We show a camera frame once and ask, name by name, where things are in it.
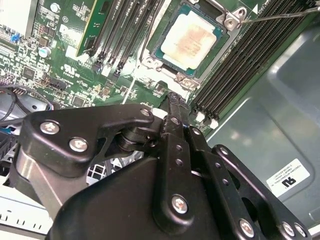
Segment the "green circuit board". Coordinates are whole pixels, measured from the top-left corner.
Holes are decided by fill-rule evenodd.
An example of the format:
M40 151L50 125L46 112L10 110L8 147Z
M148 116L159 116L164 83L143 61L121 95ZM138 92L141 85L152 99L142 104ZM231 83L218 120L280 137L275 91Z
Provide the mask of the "green circuit board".
M98 36L106 18L111 14L112 2L112 0L39 0L32 36L20 38L17 41L12 41L12 34L8 35L8 31L2 26L0 28L0 70L5 75L0 76L0 82L34 88L55 103L57 108L62 109L128 103L157 107L166 93L173 89L160 74L155 73L151 76L148 73L149 70L141 67L138 61L139 49L144 43L151 24L150 17L141 27L120 76L113 75L116 64L110 66L106 72L104 72L105 69L98 72L93 69L97 55L92 57L81 55L90 47L88 45L91 45L87 39ZM247 18L251 19L256 18L268 4L268 0L219 0L218 2L229 11L245 7ZM164 1L156 19L157 27L152 31L147 49L151 51L157 44L158 37L168 25L171 15L180 3L181 0ZM59 12L52 12L52 4L59 5ZM234 42L230 44L229 50L237 44L237 40L242 37L246 29L247 26L242 27ZM121 32L117 33L118 42L121 41L121 35ZM129 42L124 39L123 45L127 46ZM215 51L218 51L224 43L225 41L219 42L220 46L218 45ZM47 57L40 56L41 47L50 49L49 54L44 52L48 54ZM57 84L50 84L48 77ZM177 83L172 85L178 86L174 91L177 90L183 97L188 98L194 94L194 91L187 91ZM210 131L206 124L198 123L194 119L191 119L191 124L204 133Z

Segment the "ram slot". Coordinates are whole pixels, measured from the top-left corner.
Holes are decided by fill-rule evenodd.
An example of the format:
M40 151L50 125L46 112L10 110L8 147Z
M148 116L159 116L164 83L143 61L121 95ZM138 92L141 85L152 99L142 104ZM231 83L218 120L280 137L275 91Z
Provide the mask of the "ram slot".
M90 51L90 56L94 56L99 49L99 47L102 44L102 41L104 39L105 33L109 27L110 24L114 25L115 22L112 22L114 18L116 18L121 10L122 5L124 4L125 0L114 0L112 2L109 14L106 18L106 20L103 23L102 29L98 35L97 40L95 41L94 45L92 46L92 50Z
M259 17L300 12L313 4L310 0L306 4L298 0L273 0ZM194 110L212 116L221 114L303 20L304 17L253 23L197 93L192 102Z
M120 55L121 53L121 49L123 48L125 41L128 39L129 34L131 33L131 29L134 28L134 26L137 24L137 22L135 21L135 19L138 16L139 13L139 9L140 9L140 4L136 3L134 10L130 16L129 21L126 23L126 26L124 28L123 34L121 35L119 41L117 41L116 46L114 46L112 52L111 52L111 56L108 60L108 65L112 66L117 57Z
M162 3L163 3L163 0L152 1L151 6L147 9L147 11L145 11L145 14L143 15L143 17L140 18L141 20L137 23L137 25L138 25L137 31L135 31L133 37L130 40L130 43L126 47L126 49L121 57L121 60L120 60L118 66L113 74L114 76L118 77L120 75L122 69L124 68L126 62L128 61L128 59L133 51L135 43L137 42L137 39L140 36L142 29L146 26L146 23L148 22L148 19L151 16L152 12L157 13L159 8L162 7Z
M126 3L124 4L124 6L122 7L122 10L120 12L120 14L117 16L117 19L115 20L115 25L113 26L110 35L108 36L103 50L101 52L101 56L100 56L100 60L104 61L105 58L108 56L108 53L110 51L110 48L112 46L112 43L117 35L117 33L123 28L126 20L128 17L130 17L132 15L133 12L133 7L134 5L136 5L136 1L126 1Z

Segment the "black bracket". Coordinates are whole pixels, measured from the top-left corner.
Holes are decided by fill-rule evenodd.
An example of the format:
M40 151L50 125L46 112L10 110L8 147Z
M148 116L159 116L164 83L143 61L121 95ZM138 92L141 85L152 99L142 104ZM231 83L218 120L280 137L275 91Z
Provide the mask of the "black bracket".
M208 146L189 124L181 96L169 93L160 108L167 112L164 119L139 104L26 117L12 177L23 179L16 186L31 184L33 198L56 217L53 240L87 239L90 233L103 238L118 225L127 230L119 239L311 239L229 149ZM91 164L133 151L144 152L144 158L85 186ZM105 214L93 219L97 208ZM78 230L60 224L70 222Z

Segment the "silver screw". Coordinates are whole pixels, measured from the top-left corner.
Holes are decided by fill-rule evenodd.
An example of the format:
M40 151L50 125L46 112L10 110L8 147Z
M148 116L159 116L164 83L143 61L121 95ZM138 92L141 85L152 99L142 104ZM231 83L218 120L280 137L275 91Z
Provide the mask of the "silver screw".
M60 131L60 127L54 122L45 121L44 123L41 123L40 130L45 134L54 135Z
M176 210L179 214L185 214L188 211L186 200L178 195L173 196L171 203L174 210Z
M141 109L140 112L146 117L150 117L150 112L147 109Z
M253 238L255 236L254 229L247 220L241 219L239 224L245 235L247 235L249 238Z
M171 118L171 121L172 121L174 124L179 125L179 120L176 119L175 117L172 117L172 118Z
M304 231L304 229L297 223L294 224L295 226L295 229L303 236L303 237L306 237L307 234L306 232Z
M86 140L79 137L71 139L71 141L69 142L69 146L73 151L78 153L82 153L88 149L88 144Z
M201 132L200 132L198 129L196 129L196 128L193 128L193 132L194 132L195 134L197 134L197 135L200 135L200 134L201 134Z
M224 155L228 155L228 151L224 147L220 147L220 150Z
M224 25L227 29L231 29L234 26L235 22L232 18L227 18L224 22Z
M282 227L284 228L285 232L290 235L291 237L294 237L295 236L295 232L294 230L292 229L292 227L286 223L285 221L282 223Z

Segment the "white label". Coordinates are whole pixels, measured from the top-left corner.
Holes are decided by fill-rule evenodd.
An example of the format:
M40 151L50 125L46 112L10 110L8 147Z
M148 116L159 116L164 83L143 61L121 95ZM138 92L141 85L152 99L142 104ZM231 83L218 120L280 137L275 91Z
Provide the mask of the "white label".
M310 173L296 158L270 177L266 183L270 187L271 192L276 197L279 197L309 176Z

